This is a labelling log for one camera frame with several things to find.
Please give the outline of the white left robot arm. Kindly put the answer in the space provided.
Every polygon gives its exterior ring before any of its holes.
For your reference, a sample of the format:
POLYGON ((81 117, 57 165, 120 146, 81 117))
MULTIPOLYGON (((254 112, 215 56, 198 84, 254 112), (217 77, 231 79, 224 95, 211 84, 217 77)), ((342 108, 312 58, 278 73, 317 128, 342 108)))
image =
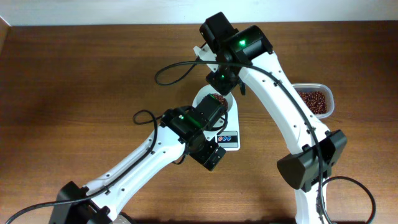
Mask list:
POLYGON ((114 223, 123 207, 153 176, 169 164, 191 156, 213 170, 225 154, 213 138, 225 125, 225 106, 182 106, 153 116, 150 136, 119 164, 84 187, 69 182, 58 193, 51 223, 114 223), (212 138, 206 137, 211 132, 212 138))

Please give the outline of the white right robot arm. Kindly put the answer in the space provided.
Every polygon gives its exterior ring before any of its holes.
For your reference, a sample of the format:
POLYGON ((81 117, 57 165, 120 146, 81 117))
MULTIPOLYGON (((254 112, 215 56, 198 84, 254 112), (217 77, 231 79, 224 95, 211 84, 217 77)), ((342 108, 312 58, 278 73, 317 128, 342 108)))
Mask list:
POLYGON ((201 25, 211 69, 207 82, 221 95, 248 86, 282 133, 290 153, 277 162, 283 179, 294 189, 296 223, 328 223, 325 181, 340 158, 347 138, 330 131, 303 102, 258 26, 239 31, 222 12, 201 25))

